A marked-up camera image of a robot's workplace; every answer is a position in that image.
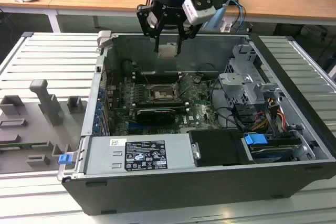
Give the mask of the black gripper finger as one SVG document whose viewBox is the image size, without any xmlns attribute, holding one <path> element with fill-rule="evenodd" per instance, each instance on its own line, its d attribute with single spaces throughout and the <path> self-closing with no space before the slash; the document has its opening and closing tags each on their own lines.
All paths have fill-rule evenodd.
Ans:
<svg viewBox="0 0 336 224">
<path fill-rule="evenodd" d="M 182 42 L 187 39 L 193 39 L 201 29 L 202 24 L 190 25 L 187 30 L 184 29 L 183 24 L 178 24 L 178 36 L 176 43 L 176 54 L 179 55 L 181 53 Z"/>
<path fill-rule="evenodd" d="M 137 18 L 140 23 L 144 36 L 155 39 L 154 52 L 159 52 L 159 41 L 161 33 L 161 11 L 159 10 L 161 4 L 158 1 L 153 1 L 150 5 L 137 6 Z M 152 21 L 152 16 L 156 18 L 154 26 L 152 27 L 149 21 Z"/>
</svg>

